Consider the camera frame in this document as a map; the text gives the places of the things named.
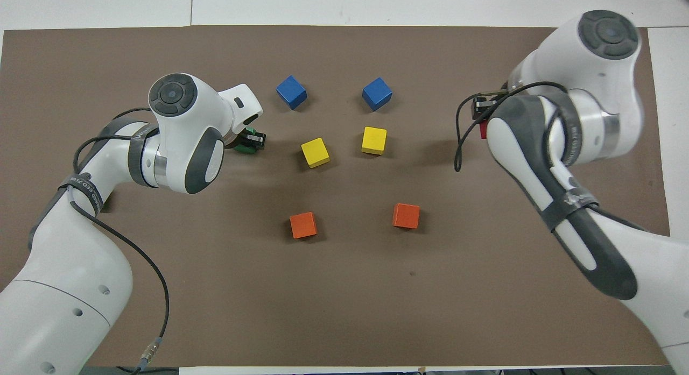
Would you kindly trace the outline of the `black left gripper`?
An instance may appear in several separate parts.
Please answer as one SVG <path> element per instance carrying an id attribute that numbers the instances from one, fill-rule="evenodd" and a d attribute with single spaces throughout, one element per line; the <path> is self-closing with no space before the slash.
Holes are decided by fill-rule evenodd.
<path id="1" fill-rule="evenodd" d="M 252 127 L 246 127 L 238 134 L 237 140 L 248 141 L 249 147 L 262 150 L 265 147 L 266 134 L 254 131 Z"/>

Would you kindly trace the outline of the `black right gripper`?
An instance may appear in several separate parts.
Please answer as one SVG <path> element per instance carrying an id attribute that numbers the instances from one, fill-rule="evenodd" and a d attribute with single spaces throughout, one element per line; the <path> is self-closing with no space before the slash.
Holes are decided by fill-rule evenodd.
<path id="1" fill-rule="evenodd" d="M 479 122 L 490 120 L 503 98 L 504 95 L 496 95 L 491 100 L 486 96 L 475 96 L 472 99 L 472 120 Z"/>

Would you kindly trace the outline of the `yellow wooden block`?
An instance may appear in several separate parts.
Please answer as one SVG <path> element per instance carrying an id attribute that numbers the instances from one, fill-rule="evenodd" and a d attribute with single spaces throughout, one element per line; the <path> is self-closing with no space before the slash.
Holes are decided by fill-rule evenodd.
<path id="1" fill-rule="evenodd" d="M 331 159 L 322 137 L 305 142 L 301 150 L 309 168 L 322 166 Z"/>
<path id="2" fill-rule="evenodd" d="M 387 133 L 386 129 L 366 126 L 363 132 L 361 151 L 378 156 L 384 154 Z"/>

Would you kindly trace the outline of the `blue wooden block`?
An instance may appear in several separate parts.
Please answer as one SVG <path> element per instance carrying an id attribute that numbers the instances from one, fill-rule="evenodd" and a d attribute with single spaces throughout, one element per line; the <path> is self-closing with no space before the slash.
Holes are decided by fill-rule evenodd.
<path id="1" fill-rule="evenodd" d="M 306 88 L 293 75 L 279 83 L 276 92 L 290 110 L 295 110 L 308 98 Z"/>
<path id="2" fill-rule="evenodd" d="M 362 98 L 372 112 L 386 105 L 392 96 L 393 90 L 381 77 L 377 77 L 362 88 Z"/>

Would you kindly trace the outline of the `orange wooden block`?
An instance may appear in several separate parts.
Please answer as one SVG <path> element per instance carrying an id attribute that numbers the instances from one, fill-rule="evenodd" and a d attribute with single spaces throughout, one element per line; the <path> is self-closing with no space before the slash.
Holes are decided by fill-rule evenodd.
<path id="1" fill-rule="evenodd" d="M 318 234 L 317 221 L 312 211 L 290 216 L 293 239 L 307 238 Z"/>
<path id="2" fill-rule="evenodd" d="M 420 206 L 396 203 L 393 209 L 393 227 L 416 229 L 420 223 Z"/>

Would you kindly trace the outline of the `brown table mat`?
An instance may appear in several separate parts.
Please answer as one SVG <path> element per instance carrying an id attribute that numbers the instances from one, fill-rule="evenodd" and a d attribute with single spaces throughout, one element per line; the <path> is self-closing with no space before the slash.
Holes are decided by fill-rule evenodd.
<path id="1" fill-rule="evenodd" d="M 474 131 L 453 169 L 455 111 L 497 90 L 553 29 L 189 26 L 5 32 L 0 66 L 0 290 L 76 148 L 150 86 L 189 73 L 245 83 L 265 111 L 254 155 L 226 152 L 201 193 L 125 183 L 102 220 L 170 288 L 159 366 L 659 365 L 647 328 L 579 272 Z M 276 86 L 293 75 L 295 110 Z M 362 88 L 392 99 L 372 112 Z M 364 128 L 387 130 L 382 155 Z M 322 137 L 330 161 L 301 145 Z M 396 203 L 420 206 L 393 227 Z M 293 239 L 312 211 L 318 234 Z"/>

